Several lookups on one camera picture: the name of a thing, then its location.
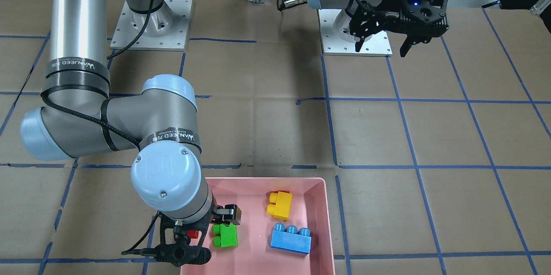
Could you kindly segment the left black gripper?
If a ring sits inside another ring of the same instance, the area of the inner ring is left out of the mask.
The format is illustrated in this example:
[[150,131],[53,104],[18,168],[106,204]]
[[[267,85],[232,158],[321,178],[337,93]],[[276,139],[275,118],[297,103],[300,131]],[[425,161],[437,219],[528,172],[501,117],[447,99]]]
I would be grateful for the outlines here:
[[[383,0],[379,8],[367,7],[366,2],[349,8],[349,34],[354,36],[356,52],[373,34],[390,31],[407,34],[400,47],[403,58],[416,44],[442,36],[448,29],[446,6],[448,0]],[[397,18],[386,17],[385,11],[398,12]]]

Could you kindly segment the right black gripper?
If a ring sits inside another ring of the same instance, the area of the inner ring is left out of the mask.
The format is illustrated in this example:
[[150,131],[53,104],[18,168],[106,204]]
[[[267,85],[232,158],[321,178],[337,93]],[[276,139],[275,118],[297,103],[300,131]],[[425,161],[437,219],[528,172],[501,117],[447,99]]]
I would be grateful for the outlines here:
[[[236,204],[227,204],[224,207],[217,206],[215,210],[210,209],[200,220],[190,224],[177,224],[175,220],[159,212],[161,218],[159,234],[160,245],[158,246],[158,261],[161,263],[171,263],[174,266],[181,267],[185,264],[203,265],[209,262],[212,252],[203,247],[205,234],[209,224],[214,217],[214,224],[224,224],[229,226],[241,224],[242,211]],[[165,230],[172,229],[175,242],[167,244]],[[188,236],[190,230],[199,231],[201,237],[198,244],[191,245],[191,238]]]

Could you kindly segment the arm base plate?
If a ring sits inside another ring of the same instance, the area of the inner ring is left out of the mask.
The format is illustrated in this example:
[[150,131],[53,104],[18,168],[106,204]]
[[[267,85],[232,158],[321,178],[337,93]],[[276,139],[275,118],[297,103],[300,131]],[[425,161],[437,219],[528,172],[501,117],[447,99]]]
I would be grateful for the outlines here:
[[[130,47],[138,51],[185,51],[192,14],[192,0],[166,0],[164,5],[150,16],[140,38]],[[130,10],[124,3],[113,34],[111,48],[122,49],[140,32],[146,15]]]
[[356,38],[350,32],[351,17],[342,9],[319,9],[319,30],[324,55],[386,57],[393,54],[386,32],[374,34],[356,51]]

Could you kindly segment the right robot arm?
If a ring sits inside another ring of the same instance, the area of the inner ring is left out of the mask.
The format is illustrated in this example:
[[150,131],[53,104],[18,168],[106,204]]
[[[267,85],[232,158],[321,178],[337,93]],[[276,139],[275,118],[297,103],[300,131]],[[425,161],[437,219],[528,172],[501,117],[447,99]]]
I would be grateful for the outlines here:
[[[165,16],[165,0],[129,0],[136,13]],[[53,0],[50,60],[40,94],[45,106],[20,124],[25,149],[57,161],[136,148],[130,179],[140,198],[161,218],[160,244],[124,255],[150,256],[181,267],[212,257],[203,246],[210,224],[235,224],[240,209],[219,206],[201,173],[198,107],[183,77],[160,74],[139,95],[111,99],[106,40],[106,0]]]

